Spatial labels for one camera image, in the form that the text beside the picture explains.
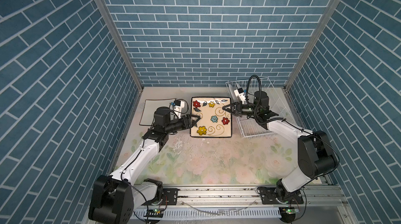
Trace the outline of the white square plate black rim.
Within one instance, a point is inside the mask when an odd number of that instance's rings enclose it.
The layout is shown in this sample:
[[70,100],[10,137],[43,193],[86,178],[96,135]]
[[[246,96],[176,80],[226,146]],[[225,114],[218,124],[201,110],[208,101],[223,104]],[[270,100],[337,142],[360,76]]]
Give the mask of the white square plate black rim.
[[141,126],[151,126],[154,119],[154,113],[159,107],[170,107],[171,103],[174,103],[173,99],[163,99],[163,100],[145,100],[144,110],[142,113],[140,125]]

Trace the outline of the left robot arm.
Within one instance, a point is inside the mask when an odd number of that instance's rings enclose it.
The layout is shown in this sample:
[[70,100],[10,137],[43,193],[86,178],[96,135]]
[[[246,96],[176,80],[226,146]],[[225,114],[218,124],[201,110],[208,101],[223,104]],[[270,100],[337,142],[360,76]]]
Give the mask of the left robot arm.
[[159,107],[154,112],[151,127],[142,137],[134,153],[108,176],[99,176],[93,186],[88,218],[102,224],[126,224],[135,209],[143,204],[159,203],[164,195],[163,183],[146,179],[135,186],[142,171],[167,143],[170,134],[191,129],[201,119],[198,115],[181,114]]

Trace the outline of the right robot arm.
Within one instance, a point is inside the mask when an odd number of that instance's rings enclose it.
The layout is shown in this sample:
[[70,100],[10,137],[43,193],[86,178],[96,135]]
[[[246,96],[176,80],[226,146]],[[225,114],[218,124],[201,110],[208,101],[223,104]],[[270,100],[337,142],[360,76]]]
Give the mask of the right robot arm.
[[277,196],[293,194],[318,177],[337,169],[339,158],[325,132],[312,132],[280,117],[270,109],[266,92],[256,91],[253,96],[251,103],[246,100],[245,103],[235,102],[222,108],[234,116],[252,118],[260,127],[296,144],[298,164],[276,183]]

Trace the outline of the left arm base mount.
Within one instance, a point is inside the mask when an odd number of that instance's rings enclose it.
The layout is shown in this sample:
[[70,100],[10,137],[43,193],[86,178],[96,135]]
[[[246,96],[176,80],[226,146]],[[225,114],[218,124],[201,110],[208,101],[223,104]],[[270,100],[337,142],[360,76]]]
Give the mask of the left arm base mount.
[[160,200],[157,202],[159,206],[176,205],[178,201],[178,188],[164,188]]

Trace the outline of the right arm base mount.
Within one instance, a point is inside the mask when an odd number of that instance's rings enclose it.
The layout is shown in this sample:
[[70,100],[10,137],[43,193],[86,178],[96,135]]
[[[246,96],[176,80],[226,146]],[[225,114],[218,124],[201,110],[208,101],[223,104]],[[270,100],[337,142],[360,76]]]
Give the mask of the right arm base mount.
[[260,186],[257,188],[256,192],[260,196],[263,205],[304,203],[300,190],[289,193],[281,187],[273,188]]

